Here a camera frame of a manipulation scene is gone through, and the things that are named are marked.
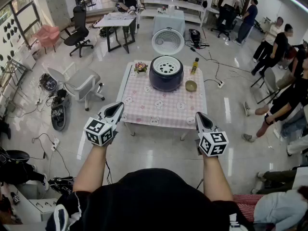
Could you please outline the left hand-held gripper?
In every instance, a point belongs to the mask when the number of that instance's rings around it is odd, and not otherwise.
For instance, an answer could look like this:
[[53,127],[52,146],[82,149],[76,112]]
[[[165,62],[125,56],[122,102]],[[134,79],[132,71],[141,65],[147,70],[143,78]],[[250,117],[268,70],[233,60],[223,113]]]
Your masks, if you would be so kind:
[[84,126],[88,141],[98,146],[104,146],[112,141],[118,133],[116,127],[123,112],[123,102],[114,102],[103,106],[97,117],[90,117]]

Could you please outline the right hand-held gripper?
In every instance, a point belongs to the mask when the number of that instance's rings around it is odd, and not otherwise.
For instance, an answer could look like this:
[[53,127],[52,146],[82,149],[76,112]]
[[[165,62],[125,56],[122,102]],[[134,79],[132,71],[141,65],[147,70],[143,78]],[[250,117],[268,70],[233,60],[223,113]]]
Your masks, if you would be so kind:
[[212,130],[212,121],[207,118],[205,113],[202,112],[197,112],[195,114],[195,124],[198,132],[198,154],[205,154],[208,157],[224,154],[229,144],[226,132],[222,131],[221,128],[218,127],[215,127]]

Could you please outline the white perforated steamer tray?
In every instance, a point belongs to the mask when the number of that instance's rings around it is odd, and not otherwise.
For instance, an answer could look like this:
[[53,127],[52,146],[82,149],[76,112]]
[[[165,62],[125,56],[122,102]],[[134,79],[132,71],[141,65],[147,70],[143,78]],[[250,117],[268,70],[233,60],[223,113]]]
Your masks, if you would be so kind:
[[154,60],[153,69],[163,76],[171,76],[181,69],[179,60],[171,56],[161,56]]

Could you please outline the person's right forearm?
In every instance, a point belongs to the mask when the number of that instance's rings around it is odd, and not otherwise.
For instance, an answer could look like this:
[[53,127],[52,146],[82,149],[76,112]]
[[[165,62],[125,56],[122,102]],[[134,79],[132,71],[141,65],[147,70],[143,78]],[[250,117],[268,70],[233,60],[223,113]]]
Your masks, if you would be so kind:
[[203,164],[204,195],[211,201],[233,201],[233,194],[219,159],[203,154]]

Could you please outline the person's left forearm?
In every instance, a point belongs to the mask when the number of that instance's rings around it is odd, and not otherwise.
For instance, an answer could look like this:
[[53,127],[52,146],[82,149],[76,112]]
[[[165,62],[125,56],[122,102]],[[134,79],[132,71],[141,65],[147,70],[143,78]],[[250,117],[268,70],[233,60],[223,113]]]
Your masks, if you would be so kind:
[[107,146],[93,145],[75,178],[74,192],[94,192],[103,185]]

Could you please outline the white grey office chair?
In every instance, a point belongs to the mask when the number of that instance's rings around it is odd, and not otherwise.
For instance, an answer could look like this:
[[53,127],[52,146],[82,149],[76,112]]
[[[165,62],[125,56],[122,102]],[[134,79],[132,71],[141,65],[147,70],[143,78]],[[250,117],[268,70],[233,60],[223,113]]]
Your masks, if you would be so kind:
[[89,111],[89,100],[92,94],[102,101],[105,100],[105,97],[101,94],[104,86],[101,82],[101,77],[90,68],[77,70],[68,80],[65,79],[64,74],[53,68],[47,68],[47,70],[58,84],[63,84],[64,89],[76,101],[85,102],[85,111]]

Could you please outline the black gear bag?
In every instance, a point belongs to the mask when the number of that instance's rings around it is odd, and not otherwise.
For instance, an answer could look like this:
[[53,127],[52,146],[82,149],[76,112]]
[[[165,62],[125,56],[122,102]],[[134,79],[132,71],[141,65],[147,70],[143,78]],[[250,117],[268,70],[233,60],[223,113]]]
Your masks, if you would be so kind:
[[66,124],[66,110],[70,104],[69,95],[65,89],[56,92],[51,103],[51,123],[56,131],[62,131]]
[[198,30],[189,29],[190,40],[195,48],[200,48],[201,44],[201,35]]

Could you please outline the potted purple flowers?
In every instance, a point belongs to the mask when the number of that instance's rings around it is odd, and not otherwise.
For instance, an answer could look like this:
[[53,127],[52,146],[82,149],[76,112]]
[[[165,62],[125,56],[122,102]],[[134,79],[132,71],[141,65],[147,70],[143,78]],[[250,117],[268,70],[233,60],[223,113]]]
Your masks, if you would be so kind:
[[147,68],[148,68],[148,65],[146,63],[137,62],[135,63],[134,72],[137,74],[137,76],[144,77],[147,74]]

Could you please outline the dark blue rice cooker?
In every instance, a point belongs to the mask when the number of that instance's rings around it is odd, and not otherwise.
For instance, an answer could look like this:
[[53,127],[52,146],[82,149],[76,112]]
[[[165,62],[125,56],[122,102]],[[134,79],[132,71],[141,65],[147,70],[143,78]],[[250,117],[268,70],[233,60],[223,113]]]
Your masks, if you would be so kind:
[[[151,41],[152,48],[159,54],[158,57],[174,57],[175,54],[179,53],[183,49],[184,43],[185,41],[183,35],[170,27],[157,31],[153,35]],[[154,58],[150,63],[149,79],[151,85],[155,89],[164,92],[170,92],[177,89],[181,85],[184,76],[184,67],[182,62],[179,60],[181,69],[178,73],[171,76],[163,76],[156,73],[153,69],[153,62],[158,57]]]

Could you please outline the grey black-legged chair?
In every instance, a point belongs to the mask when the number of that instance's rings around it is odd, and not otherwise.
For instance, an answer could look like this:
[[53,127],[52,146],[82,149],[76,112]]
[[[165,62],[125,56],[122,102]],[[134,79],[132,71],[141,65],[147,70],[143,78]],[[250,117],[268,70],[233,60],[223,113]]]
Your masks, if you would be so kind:
[[260,88],[262,87],[263,84],[265,84],[265,86],[269,91],[269,94],[262,100],[258,101],[257,104],[260,104],[267,98],[271,97],[271,99],[267,102],[267,104],[269,104],[277,97],[277,95],[281,92],[281,89],[278,88],[278,86],[276,85],[276,76],[271,68],[267,68],[264,72],[264,75],[261,76],[259,79],[257,79],[250,87],[252,88],[261,79],[263,80],[263,82]]

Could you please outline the person's black shirt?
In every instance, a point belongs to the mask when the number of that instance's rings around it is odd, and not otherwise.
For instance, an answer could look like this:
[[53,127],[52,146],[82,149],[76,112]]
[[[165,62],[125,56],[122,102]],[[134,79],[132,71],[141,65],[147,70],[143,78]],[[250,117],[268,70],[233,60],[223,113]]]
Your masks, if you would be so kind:
[[233,201],[211,201],[176,173],[128,173],[94,192],[63,201],[69,231],[255,231]]

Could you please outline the black round seat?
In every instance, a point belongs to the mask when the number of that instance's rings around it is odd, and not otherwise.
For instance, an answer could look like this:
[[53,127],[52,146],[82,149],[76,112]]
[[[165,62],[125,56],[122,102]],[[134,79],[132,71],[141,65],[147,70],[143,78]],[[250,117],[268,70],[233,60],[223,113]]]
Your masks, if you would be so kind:
[[20,150],[7,150],[6,157],[16,163],[26,163],[30,159],[28,153]]

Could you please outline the table with pale blue cloth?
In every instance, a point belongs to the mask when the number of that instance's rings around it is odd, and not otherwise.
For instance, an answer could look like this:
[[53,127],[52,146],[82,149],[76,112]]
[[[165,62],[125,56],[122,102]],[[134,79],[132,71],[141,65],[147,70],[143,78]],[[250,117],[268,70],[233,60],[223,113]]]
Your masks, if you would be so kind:
[[174,30],[177,30],[182,35],[185,32],[185,18],[184,12],[181,10],[175,10],[172,15],[167,13],[167,10],[163,11],[161,8],[157,9],[157,12],[154,16],[154,28],[152,35],[161,29],[170,27]]

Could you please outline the white low cabinet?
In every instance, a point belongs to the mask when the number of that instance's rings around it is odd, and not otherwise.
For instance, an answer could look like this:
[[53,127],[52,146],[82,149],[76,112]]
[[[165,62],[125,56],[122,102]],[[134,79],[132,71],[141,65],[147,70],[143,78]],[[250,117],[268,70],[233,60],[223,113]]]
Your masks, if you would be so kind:
[[58,201],[57,198],[46,198],[44,188],[36,181],[12,186],[11,191],[20,200],[15,210],[23,224],[47,221]]

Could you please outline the white shelf rack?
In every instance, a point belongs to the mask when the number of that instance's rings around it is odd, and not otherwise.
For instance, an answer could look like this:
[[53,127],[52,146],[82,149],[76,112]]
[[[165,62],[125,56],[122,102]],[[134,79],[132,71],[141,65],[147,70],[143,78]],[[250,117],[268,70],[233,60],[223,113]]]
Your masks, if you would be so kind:
[[158,15],[158,8],[173,5],[176,10],[184,12],[186,22],[203,26],[212,11],[213,0],[144,0],[146,10],[141,12],[142,17],[155,17]]

